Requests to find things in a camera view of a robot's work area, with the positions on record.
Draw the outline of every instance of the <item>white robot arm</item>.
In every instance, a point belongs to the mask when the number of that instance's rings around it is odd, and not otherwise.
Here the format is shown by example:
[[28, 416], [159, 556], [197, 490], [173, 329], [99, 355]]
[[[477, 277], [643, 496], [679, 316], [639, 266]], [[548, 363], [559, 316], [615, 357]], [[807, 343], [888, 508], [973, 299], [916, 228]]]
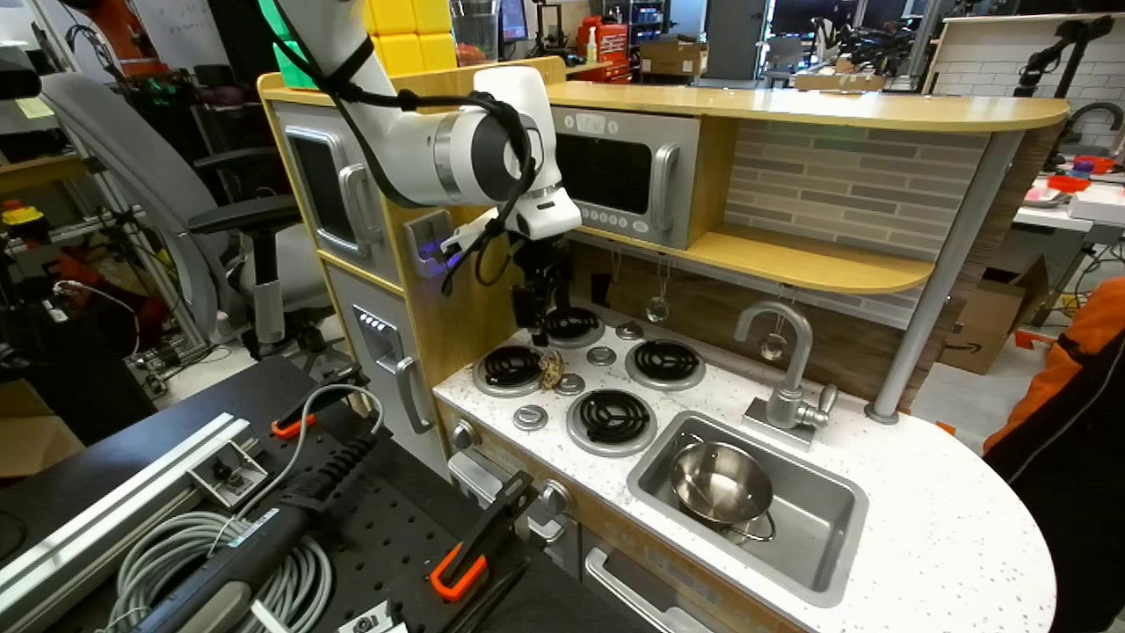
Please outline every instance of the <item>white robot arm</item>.
[[[362, 0], [277, 0], [310, 61], [331, 75], [367, 42]], [[351, 75], [368, 92], [394, 96], [379, 60], [370, 55]], [[537, 241], [582, 223], [578, 208], [561, 187], [555, 162], [555, 124], [542, 78], [522, 66], [487, 69], [474, 88], [513, 106], [528, 130], [538, 172], [515, 200], [505, 228]], [[508, 199], [520, 162], [507, 130], [478, 107], [423, 115], [398, 108], [338, 100], [374, 155], [368, 155], [379, 188], [404, 206], [498, 205]], [[466, 226], [447, 244], [461, 250], [477, 229]]]

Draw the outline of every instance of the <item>green box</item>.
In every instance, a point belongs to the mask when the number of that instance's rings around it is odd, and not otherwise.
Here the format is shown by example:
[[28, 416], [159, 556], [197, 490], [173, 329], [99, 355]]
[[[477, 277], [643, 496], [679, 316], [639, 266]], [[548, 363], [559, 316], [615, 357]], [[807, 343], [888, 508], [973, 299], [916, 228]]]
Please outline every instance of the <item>green box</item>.
[[289, 29], [286, 28], [285, 20], [281, 19], [277, 2], [274, 0], [258, 0], [258, 6], [262, 9], [262, 16], [266, 17], [266, 21], [270, 24], [273, 33], [278, 34], [281, 39], [291, 39], [292, 36], [289, 35]]
[[[306, 58], [300, 52], [300, 47], [297, 46], [296, 42], [286, 42], [286, 46], [290, 51], [297, 53], [300, 58]], [[316, 90], [316, 84], [313, 83], [313, 79], [305, 74], [305, 72], [294, 65], [292, 61], [284, 52], [281, 47], [277, 44], [273, 45], [273, 56], [278, 60], [278, 70], [281, 71], [281, 79], [285, 80], [285, 84], [289, 88], [306, 88], [309, 90]]]

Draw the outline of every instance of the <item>stainless steel pot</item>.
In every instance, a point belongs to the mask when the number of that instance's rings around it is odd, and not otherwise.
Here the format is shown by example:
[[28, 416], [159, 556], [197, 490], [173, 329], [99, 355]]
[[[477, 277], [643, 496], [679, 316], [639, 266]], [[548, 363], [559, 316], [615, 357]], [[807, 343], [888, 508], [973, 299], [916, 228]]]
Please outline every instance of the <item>stainless steel pot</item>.
[[[752, 541], [773, 541], [777, 526], [770, 515], [773, 483], [757, 460], [723, 442], [696, 442], [676, 454], [672, 488], [688, 514], [714, 530], [727, 528]], [[736, 527], [765, 515], [770, 534], [758, 536]]]

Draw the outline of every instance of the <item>black coil burner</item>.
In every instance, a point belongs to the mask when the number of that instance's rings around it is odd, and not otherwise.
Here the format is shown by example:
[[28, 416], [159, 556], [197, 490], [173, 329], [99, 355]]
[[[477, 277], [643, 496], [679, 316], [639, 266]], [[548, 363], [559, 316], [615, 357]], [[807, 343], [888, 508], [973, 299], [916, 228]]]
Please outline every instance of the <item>black coil burner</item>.
[[623, 444], [637, 438], [651, 422], [639, 398], [616, 390], [590, 394], [578, 408], [578, 421], [591, 442]]
[[539, 355], [526, 347], [498, 347], [485, 356], [484, 379], [493, 387], [520, 387], [539, 378]]
[[588, 335], [600, 325], [597, 314], [584, 307], [561, 307], [547, 315], [544, 327], [552, 340], [568, 341]]
[[650, 341], [637, 346], [637, 370], [658, 381], [682, 381], [700, 367], [695, 351], [670, 341]]

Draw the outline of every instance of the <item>computer monitor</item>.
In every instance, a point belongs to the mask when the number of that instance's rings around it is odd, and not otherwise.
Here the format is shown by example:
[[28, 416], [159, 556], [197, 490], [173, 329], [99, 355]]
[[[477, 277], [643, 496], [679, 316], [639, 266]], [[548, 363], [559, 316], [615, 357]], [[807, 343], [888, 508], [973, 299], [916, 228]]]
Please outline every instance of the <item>computer monitor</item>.
[[528, 15], [523, 10], [523, 0], [501, 0], [500, 34], [505, 43], [528, 38]]

